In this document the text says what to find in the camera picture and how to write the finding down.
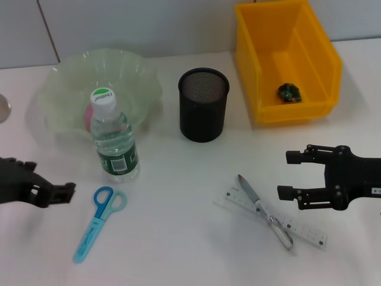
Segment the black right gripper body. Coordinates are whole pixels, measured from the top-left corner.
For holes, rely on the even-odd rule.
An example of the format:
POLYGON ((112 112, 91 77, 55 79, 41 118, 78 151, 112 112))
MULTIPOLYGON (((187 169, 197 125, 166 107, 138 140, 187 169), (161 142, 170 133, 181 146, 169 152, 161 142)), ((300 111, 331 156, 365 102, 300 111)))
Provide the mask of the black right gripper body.
POLYGON ((341 145, 330 155, 324 176, 334 210, 346 210, 357 198, 380 198, 380 158, 359 157, 341 145))

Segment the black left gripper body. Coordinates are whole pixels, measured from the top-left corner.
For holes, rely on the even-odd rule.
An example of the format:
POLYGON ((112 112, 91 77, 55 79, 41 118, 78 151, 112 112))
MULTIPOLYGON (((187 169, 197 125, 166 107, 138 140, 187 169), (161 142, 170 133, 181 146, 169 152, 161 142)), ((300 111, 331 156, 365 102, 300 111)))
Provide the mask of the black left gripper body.
POLYGON ((18 172, 16 161, 16 158, 1 158, 1 204, 14 201, 31 204, 36 174, 18 172))

